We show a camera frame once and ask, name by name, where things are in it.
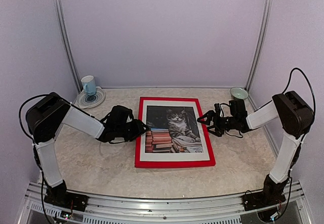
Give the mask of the cat and books photo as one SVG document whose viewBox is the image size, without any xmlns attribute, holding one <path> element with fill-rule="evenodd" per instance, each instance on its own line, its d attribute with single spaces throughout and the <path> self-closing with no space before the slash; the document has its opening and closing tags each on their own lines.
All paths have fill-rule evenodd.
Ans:
<svg viewBox="0 0 324 224">
<path fill-rule="evenodd" d="M 193 107 L 148 106 L 146 153 L 203 153 Z"/>
</svg>

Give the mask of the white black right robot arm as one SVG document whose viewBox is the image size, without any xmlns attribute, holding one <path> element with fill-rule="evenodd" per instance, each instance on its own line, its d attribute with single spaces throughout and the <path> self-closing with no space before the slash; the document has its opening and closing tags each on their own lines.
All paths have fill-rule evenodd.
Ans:
<svg viewBox="0 0 324 224">
<path fill-rule="evenodd" d="M 293 166 L 296 164 L 301 146 L 306 135 L 315 122 L 316 99 L 310 80 L 303 70 L 293 68 L 289 74 L 292 80 L 294 72 L 300 72 L 310 89 L 312 105 L 309 105 L 296 91 L 284 90 L 272 96 L 271 100 L 252 113 L 248 113 L 243 99 L 232 99 L 226 106 L 230 115 L 225 116 L 222 103 L 216 103 L 214 109 L 200 116 L 197 121 L 206 125 L 207 131 L 217 137 L 227 131 L 236 130 L 240 134 L 259 129 L 268 123 L 279 120 L 282 128 L 282 143 L 275 164 L 266 177 L 266 189 L 259 194 L 259 202 L 269 206 L 275 201 L 279 192 L 276 187 L 286 185 Z"/>
</svg>

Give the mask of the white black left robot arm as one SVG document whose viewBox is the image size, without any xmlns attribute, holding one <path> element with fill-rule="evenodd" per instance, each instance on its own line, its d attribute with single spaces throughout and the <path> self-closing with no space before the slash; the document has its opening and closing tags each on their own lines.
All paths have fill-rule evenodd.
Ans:
<svg viewBox="0 0 324 224">
<path fill-rule="evenodd" d="M 149 131 L 145 123 L 134 118 L 130 108 L 116 105 L 97 119 L 55 92 L 27 99 L 19 108 L 18 119 L 23 133 L 32 140 L 36 163 L 47 188 L 52 190 L 50 196 L 60 206 L 71 201 L 54 146 L 63 126 L 109 144 L 131 142 Z"/>
</svg>

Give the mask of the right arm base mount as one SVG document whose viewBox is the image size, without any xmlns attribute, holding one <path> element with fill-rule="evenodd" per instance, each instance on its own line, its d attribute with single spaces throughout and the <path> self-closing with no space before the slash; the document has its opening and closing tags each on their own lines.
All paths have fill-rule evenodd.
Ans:
<svg viewBox="0 0 324 224">
<path fill-rule="evenodd" d="M 288 183 L 286 178 L 282 183 L 276 184 L 269 175 L 266 176 L 263 189 L 258 192 L 245 193 L 242 196 L 242 201 L 245 211 L 255 210 L 268 207 L 271 205 L 285 202 L 284 188 Z"/>
</svg>

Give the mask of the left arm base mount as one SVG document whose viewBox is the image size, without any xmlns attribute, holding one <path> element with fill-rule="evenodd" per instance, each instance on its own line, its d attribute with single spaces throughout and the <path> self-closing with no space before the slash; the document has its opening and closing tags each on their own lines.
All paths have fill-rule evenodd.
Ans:
<svg viewBox="0 0 324 224">
<path fill-rule="evenodd" d="M 67 190 L 65 181 L 56 187 L 47 186 L 44 201 L 54 206 L 85 212 L 88 199 L 87 195 L 72 193 Z"/>
</svg>

